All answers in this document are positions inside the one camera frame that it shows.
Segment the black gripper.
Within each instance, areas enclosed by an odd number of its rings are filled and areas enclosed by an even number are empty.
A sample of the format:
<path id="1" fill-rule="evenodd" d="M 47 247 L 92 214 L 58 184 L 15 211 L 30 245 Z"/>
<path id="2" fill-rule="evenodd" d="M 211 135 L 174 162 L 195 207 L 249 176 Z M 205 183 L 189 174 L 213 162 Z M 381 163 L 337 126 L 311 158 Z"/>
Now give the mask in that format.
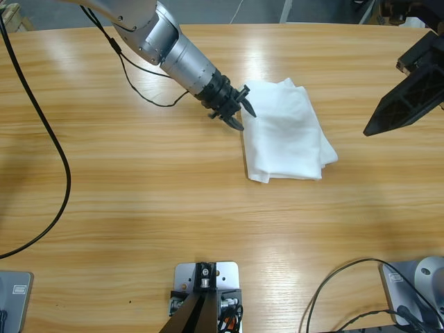
<path id="1" fill-rule="evenodd" d="M 223 74 L 212 74 L 208 84 L 199 93 L 202 105 L 214 111 L 213 117 L 220 117 L 229 127 L 244 131 L 242 123 L 233 116 L 241 109 L 240 104 L 251 116 L 256 117 L 253 106 L 246 97 L 240 99 L 240 92 L 231 86 L 230 79 Z"/>
<path id="2" fill-rule="evenodd" d="M 364 128 L 365 136 L 409 126 L 443 103 L 443 34 L 430 31 L 398 58 L 409 75 L 385 95 Z"/>

